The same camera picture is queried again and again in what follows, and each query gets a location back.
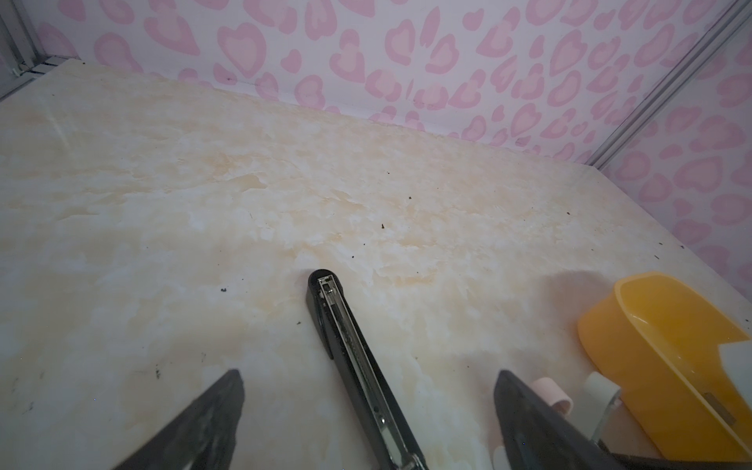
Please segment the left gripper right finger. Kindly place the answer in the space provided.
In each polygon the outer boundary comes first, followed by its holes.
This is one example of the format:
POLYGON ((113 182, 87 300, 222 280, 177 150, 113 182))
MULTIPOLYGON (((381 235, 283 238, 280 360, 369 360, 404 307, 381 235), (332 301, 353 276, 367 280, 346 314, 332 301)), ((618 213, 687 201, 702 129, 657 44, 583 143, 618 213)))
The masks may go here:
POLYGON ((620 469, 509 370, 493 389, 503 447, 511 469, 620 469))

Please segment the yellow plastic tray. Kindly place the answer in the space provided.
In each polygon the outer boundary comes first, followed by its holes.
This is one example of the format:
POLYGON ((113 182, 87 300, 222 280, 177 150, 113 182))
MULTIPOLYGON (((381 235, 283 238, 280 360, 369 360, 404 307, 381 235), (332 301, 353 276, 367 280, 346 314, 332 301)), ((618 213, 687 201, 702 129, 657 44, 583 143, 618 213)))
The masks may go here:
POLYGON ((676 278, 617 281, 577 323, 599 372, 662 456, 748 462, 751 409, 722 368, 719 348, 749 335, 676 278))

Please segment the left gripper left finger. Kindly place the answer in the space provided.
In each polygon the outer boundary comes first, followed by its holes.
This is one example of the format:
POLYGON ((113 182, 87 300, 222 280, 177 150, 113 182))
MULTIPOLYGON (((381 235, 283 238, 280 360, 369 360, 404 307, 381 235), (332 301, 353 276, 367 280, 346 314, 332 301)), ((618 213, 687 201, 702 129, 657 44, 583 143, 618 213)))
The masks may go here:
POLYGON ((229 468, 244 401, 241 374, 231 369, 117 468, 229 468))

